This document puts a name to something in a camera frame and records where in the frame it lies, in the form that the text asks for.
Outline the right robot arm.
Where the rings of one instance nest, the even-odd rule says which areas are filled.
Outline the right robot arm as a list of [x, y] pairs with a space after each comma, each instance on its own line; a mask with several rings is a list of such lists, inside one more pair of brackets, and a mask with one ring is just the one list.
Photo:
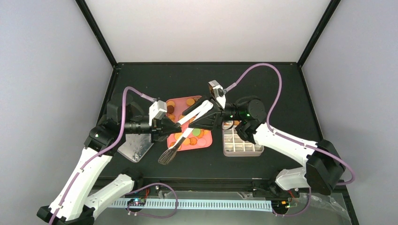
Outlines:
[[267, 188], [271, 195], [280, 196], [294, 188], [311, 188], [319, 194], [330, 195], [339, 184], [346, 166], [335, 146], [325, 139], [308, 141], [270, 126], [266, 122], [265, 106], [257, 97], [244, 97], [234, 104], [227, 103], [224, 108], [213, 97], [201, 97], [182, 114], [192, 115], [203, 104], [211, 108], [203, 115], [197, 115], [190, 127], [212, 130], [221, 127], [223, 122], [238, 120], [235, 130], [243, 141], [273, 149], [301, 165], [283, 169], [270, 180]]

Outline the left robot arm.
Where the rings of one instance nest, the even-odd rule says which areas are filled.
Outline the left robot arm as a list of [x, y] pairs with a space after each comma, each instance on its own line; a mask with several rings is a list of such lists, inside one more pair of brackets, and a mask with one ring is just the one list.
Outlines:
[[89, 195], [100, 173], [115, 155], [115, 146], [125, 134], [148, 134], [155, 142], [180, 131], [166, 116], [167, 104], [140, 94], [152, 102], [147, 116], [133, 114], [132, 97], [123, 93], [111, 99], [106, 113], [90, 132], [79, 161], [56, 199], [37, 211], [49, 225], [92, 225], [97, 217], [122, 195], [141, 186], [142, 175], [126, 169], [114, 181]]

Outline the metal serving tongs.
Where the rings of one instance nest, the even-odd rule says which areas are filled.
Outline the metal serving tongs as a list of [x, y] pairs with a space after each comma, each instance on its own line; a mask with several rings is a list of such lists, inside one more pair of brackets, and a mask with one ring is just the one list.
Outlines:
[[[213, 104], [209, 100], [205, 100], [200, 106], [196, 107], [193, 111], [188, 113], [183, 119], [179, 121], [180, 124], [184, 124], [189, 122], [190, 119], [193, 118], [193, 122], [199, 120], [203, 117], [208, 111], [213, 108]], [[176, 143], [169, 147], [166, 151], [162, 153], [162, 155], [158, 159], [158, 163], [161, 165], [169, 164], [179, 149], [179, 147], [183, 144], [183, 142], [188, 138], [189, 134], [192, 132], [193, 128], [187, 127], [182, 134], [177, 138]]]

